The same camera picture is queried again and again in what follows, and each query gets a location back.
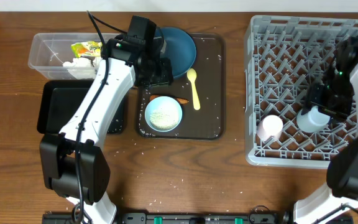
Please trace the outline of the light blue plastic cup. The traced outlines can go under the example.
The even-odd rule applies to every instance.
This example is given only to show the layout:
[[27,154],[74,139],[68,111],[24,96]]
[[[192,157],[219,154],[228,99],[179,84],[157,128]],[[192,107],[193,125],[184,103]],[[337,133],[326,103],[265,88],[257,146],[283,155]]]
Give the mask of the light blue plastic cup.
[[330,122],[331,117],[319,112],[317,106],[312,107],[307,113],[303,111],[301,110],[296,116],[297,125],[303,132],[319,132]]

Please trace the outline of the dark blue plate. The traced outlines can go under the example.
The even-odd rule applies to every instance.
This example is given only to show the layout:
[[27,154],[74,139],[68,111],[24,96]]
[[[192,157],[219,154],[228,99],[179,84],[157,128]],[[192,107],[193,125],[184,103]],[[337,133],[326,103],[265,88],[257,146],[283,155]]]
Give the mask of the dark blue plate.
[[176,27],[158,28],[155,40],[161,40],[161,37],[164,37],[164,43],[160,57],[170,59],[174,79],[180,78],[195,62],[195,42],[190,34]]

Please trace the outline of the light blue bowl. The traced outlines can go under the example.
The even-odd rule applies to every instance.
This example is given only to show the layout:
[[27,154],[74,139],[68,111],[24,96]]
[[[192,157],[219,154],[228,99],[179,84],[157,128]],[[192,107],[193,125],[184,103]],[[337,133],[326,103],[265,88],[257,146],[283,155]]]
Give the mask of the light blue bowl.
[[151,100],[145,109],[145,122],[157,132],[174,130],[183,117],[183,110],[177,100],[168,96],[159,96]]

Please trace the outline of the yellow green snack wrapper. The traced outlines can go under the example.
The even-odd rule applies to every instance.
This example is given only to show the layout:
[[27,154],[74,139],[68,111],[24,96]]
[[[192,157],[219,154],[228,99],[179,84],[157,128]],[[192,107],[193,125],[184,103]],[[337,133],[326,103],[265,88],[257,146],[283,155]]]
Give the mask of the yellow green snack wrapper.
[[101,42],[86,41],[71,44],[71,50],[76,58],[80,57],[99,57],[101,55]]

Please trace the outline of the white tissue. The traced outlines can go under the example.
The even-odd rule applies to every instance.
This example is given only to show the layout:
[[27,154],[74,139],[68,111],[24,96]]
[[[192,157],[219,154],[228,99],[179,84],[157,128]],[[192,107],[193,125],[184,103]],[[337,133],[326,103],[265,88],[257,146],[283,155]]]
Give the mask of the white tissue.
[[65,67],[69,74],[78,80],[82,79],[94,79],[96,77],[101,57],[95,57],[94,59],[80,57],[73,58],[72,62],[64,62]]

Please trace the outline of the pink plastic cup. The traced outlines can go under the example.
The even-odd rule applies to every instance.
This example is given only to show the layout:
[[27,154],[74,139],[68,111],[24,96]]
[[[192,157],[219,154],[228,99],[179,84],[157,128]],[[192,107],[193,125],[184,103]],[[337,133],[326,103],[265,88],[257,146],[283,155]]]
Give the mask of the pink plastic cup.
[[283,130],[283,121],[276,115],[266,116],[257,126],[257,135],[262,141],[270,138],[279,140]]

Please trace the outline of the white rice grains pile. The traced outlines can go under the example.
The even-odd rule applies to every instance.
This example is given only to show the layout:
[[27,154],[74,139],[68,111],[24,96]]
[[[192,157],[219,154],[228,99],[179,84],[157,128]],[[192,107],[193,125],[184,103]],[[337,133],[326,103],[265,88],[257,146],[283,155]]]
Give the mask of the white rice grains pile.
[[180,114],[175,108],[159,107],[151,111],[151,125],[160,131],[168,131],[173,129],[180,120]]

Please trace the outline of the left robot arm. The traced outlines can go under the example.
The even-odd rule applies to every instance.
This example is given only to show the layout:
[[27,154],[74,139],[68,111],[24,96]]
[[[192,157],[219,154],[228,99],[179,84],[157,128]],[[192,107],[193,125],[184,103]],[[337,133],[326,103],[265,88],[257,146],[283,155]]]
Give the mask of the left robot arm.
[[172,66],[162,58],[164,37],[110,39],[79,108],[58,134],[45,134],[40,158],[46,188],[74,204],[69,223],[112,223],[116,207],[106,189],[110,168],[103,154],[108,127],[133,86],[168,85]]

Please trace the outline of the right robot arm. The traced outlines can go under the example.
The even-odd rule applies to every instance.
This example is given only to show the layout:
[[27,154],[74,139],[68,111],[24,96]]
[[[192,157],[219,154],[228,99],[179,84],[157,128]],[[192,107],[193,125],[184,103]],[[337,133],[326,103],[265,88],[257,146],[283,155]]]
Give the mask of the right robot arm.
[[345,121],[353,106],[356,138],[331,159],[325,183],[294,204],[289,223],[327,223],[348,210],[358,214],[358,36],[337,44],[322,81],[308,88],[296,122],[302,131],[318,132],[331,120]]

